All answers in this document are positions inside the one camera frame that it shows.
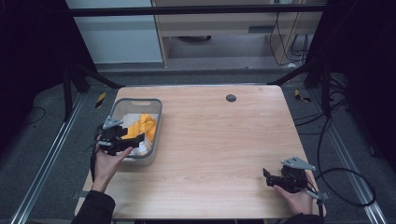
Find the wooden table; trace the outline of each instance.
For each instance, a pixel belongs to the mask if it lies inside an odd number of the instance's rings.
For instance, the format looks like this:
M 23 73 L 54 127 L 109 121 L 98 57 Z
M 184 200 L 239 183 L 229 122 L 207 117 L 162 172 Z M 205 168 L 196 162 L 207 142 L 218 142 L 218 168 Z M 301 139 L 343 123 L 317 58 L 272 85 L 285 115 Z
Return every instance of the wooden table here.
M 117 95 L 131 97 L 160 99 L 163 124 L 155 162 L 123 164 L 109 184 L 114 218 L 291 216 L 262 176 L 263 167 L 280 175 L 292 156 L 306 161 L 278 86 L 132 87 Z M 91 186 L 88 174 L 84 190 Z

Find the metal bar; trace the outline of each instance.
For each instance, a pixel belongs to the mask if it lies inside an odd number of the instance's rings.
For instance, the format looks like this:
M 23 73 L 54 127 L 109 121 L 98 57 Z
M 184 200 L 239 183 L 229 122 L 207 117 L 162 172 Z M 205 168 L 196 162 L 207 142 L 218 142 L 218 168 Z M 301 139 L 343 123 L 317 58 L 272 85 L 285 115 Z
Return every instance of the metal bar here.
M 315 62 L 316 62 L 315 60 L 306 62 L 305 64 L 303 64 L 300 67 L 297 67 L 296 69 L 292 70 L 285 76 L 283 76 L 275 81 L 268 82 L 268 85 L 277 85 L 277 86 L 283 85 L 284 83 L 286 83 L 287 81 L 291 80 L 294 77 L 297 77 L 301 73 L 305 73 L 305 72 L 309 71 L 315 65 Z
M 49 149 L 49 153 L 47 154 L 46 159 L 44 159 L 43 164 L 41 165 L 37 175 L 35 176 L 35 180 L 25 194 L 20 206 L 18 207 L 18 210 L 15 212 L 11 219 L 12 224 L 23 224 L 29 217 L 32 208 L 35 205 L 35 201 L 37 200 L 38 195 L 43 189 L 47 177 L 50 174 L 50 170 L 52 169 L 52 166 L 55 163 L 59 152 L 61 151 L 64 140 L 76 119 L 78 111 L 81 108 L 81 102 L 83 100 L 83 97 L 84 94 L 78 94 L 78 98 L 73 106 L 74 110 L 70 116 L 70 119 L 68 121 L 64 121 L 64 124 L 62 125 L 60 131 L 55 137 L 55 140 Z
M 96 73 L 96 72 L 90 70 L 89 68 L 87 68 L 87 67 L 85 67 L 85 66 L 83 66 L 83 65 L 81 65 L 81 64 L 76 64 L 74 67 L 75 67 L 76 69 L 78 69 L 79 71 L 85 73 L 86 75 L 88 75 L 88 76 L 90 76 L 90 77 L 93 77 L 93 78 L 95 78 L 96 80 L 102 82 L 103 84 L 107 85 L 108 87 L 110 87 L 110 88 L 112 88 L 112 89 L 120 89 L 120 88 L 122 88 L 122 87 L 125 87 L 125 85 L 117 84 L 117 83 L 115 83 L 115 82 L 112 82 L 112 81 L 108 80 L 108 79 L 105 78 L 105 77 L 102 77 L 102 76 L 99 75 L 98 73 Z
M 220 13 L 263 13 L 263 12 L 316 12 L 341 8 L 341 5 L 290 4 L 290 5 L 235 5 L 193 7 L 117 7 L 117 8 L 72 8 L 68 10 L 46 10 L 45 14 L 72 17 L 142 16 L 176 14 L 220 14 Z
M 322 107 L 320 106 L 320 100 L 318 94 L 315 91 L 311 91 L 311 90 L 308 91 L 311 94 L 312 100 L 315 103 L 316 107 L 318 108 L 319 111 L 321 111 Z M 337 152 L 341 163 L 343 163 L 343 165 L 347 169 L 361 173 L 359 171 L 358 166 L 355 164 L 355 162 L 352 160 L 352 157 L 349 155 L 347 151 L 347 147 L 344 145 L 344 142 L 341 136 L 339 135 L 339 133 L 337 132 L 337 129 L 332 124 L 329 128 L 329 135 L 330 138 L 332 139 L 332 142 L 335 147 L 335 151 Z M 367 184 L 364 182 L 364 180 L 356 177 L 355 175 L 350 175 L 349 179 L 361 203 L 370 202 L 371 199 L 373 198 L 373 195 Z M 372 223 L 374 224 L 388 223 L 377 202 L 374 202 L 370 206 L 364 207 L 364 210 L 366 211 L 367 217 L 370 219 Z
M 66 67 L 63 73 L 64 78 L 64 121 L 69 119 L 69 116 L 73 112 L 73 99 L 72 99 L 72 87 L 70 83 L 69 69 Z
M 322 108 L 327 118 L 330 117 L 332 110 L 330 109 L 330 62 L 328 58 L 323 62 L 323 75 L 322 75 Z

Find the small round object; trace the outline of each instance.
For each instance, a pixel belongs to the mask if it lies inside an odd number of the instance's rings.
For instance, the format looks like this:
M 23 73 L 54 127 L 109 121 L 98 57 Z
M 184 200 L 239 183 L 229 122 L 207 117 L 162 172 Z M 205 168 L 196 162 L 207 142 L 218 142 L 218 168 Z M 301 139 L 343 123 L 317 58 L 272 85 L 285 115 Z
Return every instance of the small round object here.
M 228 94 L 228 95 L 225 97 L 225 99 L 226 99 L 228 102 L 232 103 L 232 102 L 235 102 L 235 101 L 236 101 L 236 96 L 233 95 L 233 94 Z

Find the person's arm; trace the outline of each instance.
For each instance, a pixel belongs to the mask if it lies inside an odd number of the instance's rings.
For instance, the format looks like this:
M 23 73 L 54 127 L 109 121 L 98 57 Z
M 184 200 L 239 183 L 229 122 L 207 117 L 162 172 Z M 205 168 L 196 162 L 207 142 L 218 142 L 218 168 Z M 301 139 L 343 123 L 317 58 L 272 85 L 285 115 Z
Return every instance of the person's arm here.
M 98 147 L 96 150 L 98 151 L 92 190 L 85 198 L 72 224 L 109 224 L 111 222 L 116 203 L 105 194 L 105 190 L 122 160 L 131 153 L 132 148 L 127 148 L 118 156 L 107 155 Z
M 307 180 L 312 183 L 311 177 L 306 175 Z M 289 193 L 280 186 L 274 185 L 274 190 L 288 202 L 290 211 L 294 217 L 289 218 L 284 224 L 321 224 L 323 218 L 313 215 L 313 199 L 305 190 L 297 193 Z

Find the orange cloth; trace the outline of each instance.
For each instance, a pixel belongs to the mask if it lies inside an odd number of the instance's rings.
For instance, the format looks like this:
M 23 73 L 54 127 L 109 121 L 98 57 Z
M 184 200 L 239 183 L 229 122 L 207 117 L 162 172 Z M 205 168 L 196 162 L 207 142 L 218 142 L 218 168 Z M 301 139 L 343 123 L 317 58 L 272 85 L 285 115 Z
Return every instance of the orange cloth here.
M 134 125 L 128 127 L 128 133 L 122 139 L 135 138 L 139 134 L 144 133 L 147 139 L 152 143 L 154 141 L 155 127 L 157 122 L 149 114 L 140 115 L 140 120 Z

